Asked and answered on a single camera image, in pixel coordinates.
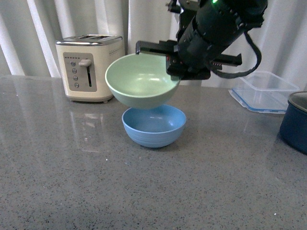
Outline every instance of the green bowl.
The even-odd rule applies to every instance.
[[[106,70],[106,83],[123,104],[151,109],[168,101],[180,79],[165,71],[165,56],[140,53],[114,61]]]

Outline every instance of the plastic container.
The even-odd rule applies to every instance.
[[[284,114],[289,95],[299,91],[296,85],[267,71],[256,71],[240,79],[230,94],[253,112]]]
[[[290,146],[307,154],[307,92],[292,93],[288,103],[280,134]]]
[[[186,120],[181,110],[165,104],[154,109],[130,108],[122,115],[128,136],[150,148],[163,147],[177,140]]]

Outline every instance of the toaster control panel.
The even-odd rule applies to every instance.
[[[63,53],[69,89],[79,92],[96,92],[94,57],[91,53]]]

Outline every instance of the toaster lever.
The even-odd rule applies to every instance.
[[[89,59],[82,59],[79,62],[79,66],[89,67],[92,64],[92,61]]]

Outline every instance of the black cable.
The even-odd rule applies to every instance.
[[[258,68],[258,66],[260,65],[262,56],[261,56],[261,52],[260,52],[259,48],[255,45],[255,43],[253,42],[253,40],[251,39],[251,37],[249,36],[247,31],[244,32],[244,35],[245,35],[245,38],[246,38],[248,44],[251,46],[251,48],[253,49],[253,51],[256,54],[256,57],[257,57],[256,65],[254,66],[254,68],[252,68],[252,69],[250,69],[248,71],[238,72],[238,73],[225,73],[225,72],[221,72],[221,71],[215,69],[214,66],[210,65],[209,69],[213,73],[215,73],[217,76],[219,76],[221,78],[226,78],[226,79],[233,79],[233,78],[237,78],[237,77],[244,77],[244,76],[254,72]]]

